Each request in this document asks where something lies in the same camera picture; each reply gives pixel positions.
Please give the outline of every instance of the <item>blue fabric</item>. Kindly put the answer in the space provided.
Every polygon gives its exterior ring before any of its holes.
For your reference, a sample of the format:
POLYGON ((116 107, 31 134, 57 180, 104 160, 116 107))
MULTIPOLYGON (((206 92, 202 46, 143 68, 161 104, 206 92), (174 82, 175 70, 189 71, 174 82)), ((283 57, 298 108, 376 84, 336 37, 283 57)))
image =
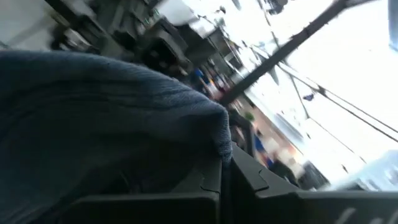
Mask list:
POLYGON ((195 75, 196 75, 198 78, 201 78, 206 84, 209 84, 209 83, 210 83, 210 80, 207 78, 207 76, 206 76, 205 74, 203 74, 203 72, 202 72, 199 68, 196 68, 196 69, 194 70, 194 73, 195 73, 195 75))
POLYGON ((267 167, 271 167, 272 165, 274 165, 274 161, 272 161, 272 159, 270 159, 269 157, 267 157, 266 163, 267 167))
POLYGON ((259 152, 264 152, 266 150, 258 136, 254 136, 254 146, 259 152))
POLYGON ((41 216, 95 168, 155 157, 157 139, 231 159, 224 107, 161 73, 95 55, 0 52, 0 124, 0 223, 41 216))

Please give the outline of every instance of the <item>window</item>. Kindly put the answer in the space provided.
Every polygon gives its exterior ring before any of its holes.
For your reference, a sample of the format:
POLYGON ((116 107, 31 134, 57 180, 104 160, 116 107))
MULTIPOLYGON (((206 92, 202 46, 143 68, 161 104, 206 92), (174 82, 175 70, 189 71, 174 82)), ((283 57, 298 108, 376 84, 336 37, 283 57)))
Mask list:
MULTIPOLYGON (((330 4, 329 0, 291 1, 282 13, 268 15, 276 40, 290 38, 330 4)), ((393 67, 398 54, 388 43, 387 0, 347 9, 285 60, 310 87, 276 66, 250 89, 305 137, 312 147, 305 156, 316 160, 314 164, 328 173, 331 182, 398 149, 393 67), (325 89, 323 94, 314 94, 318 85, 325 89)), ((275 41, 263 45, 258 48, 266 52, 277 48, 275 41)))
POLYGON ((240 1, 241 10, 238 11, 232 1, 225 1, 227 13, 224 16, 226 31, 231 39, 244 40, 248 45, 259 42, 272 42, 270 27, 257 1, 240 1))

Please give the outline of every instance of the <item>metal pole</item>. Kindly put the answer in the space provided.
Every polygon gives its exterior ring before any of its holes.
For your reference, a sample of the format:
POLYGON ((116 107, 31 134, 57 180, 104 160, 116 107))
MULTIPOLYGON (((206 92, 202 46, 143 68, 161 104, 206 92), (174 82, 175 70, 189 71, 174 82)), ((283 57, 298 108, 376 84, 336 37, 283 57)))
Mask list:
POLYGON ((276 53, 274 53, 268 60, 258 66, 245 79, 236 84, 230 91, 224 94, 220 99, 220 104, 227 106, 232 103, 237 97, 244 93, 251 85, 253 85, 261 76, 266 74, 275 65, 292 53, 299 45, 311 37, 316 31, 321 29, 326 23, 331 21, 337 14, 339 14, 346 7, 347 0, 338 0, 332 4, 325 12, 318 16, 310 25, 304 30, 294 35, 292 39, 283 45, 276 53))

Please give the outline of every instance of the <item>blue towel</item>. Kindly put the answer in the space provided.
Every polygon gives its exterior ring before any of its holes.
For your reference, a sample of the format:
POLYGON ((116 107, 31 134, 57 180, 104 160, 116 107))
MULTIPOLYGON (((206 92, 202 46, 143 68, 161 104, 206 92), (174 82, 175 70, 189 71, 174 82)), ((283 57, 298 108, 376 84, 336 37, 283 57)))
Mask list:
POLYGON ((231 159, 221 105, 161 73, 95 55, 0 52, 0 124, 0 223, 36 219, 90 170, 139 156, 155 139, 231 159))

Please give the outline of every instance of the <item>person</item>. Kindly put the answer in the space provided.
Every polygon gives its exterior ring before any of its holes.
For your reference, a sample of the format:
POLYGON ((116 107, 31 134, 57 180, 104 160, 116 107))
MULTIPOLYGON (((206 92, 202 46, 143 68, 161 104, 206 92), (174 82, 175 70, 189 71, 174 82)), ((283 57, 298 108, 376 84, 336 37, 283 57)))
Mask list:
POLYGON ((204 74, 199 68, 194 69, 193 76, 193 89, 212 99, 215 91, 218 90, 214 86, 211 78, 204 74))
POLYGON ((267 155, 266 149, 262 144, 261 137, 263 137, 260 130, 256 131, 254 135, 254 147, 256 148, 257 154, 260 157, 260 160, 264 163, 266 167, 270 167, 273 165, 272 159, 267 155))
POLYGON ((277 152, 274 152, 273 154, 268 154, 266 152, 266 149, 264 148, 264 145, 260 140, 261 137, 262 133, 260 132, 260 130, 257 130, 254 136, 254 145, 264 165, 274 174, 285 179, 294 186, 299 187, 293 171, 286 164, 279 160, 279 158, 277 157, 277 152))

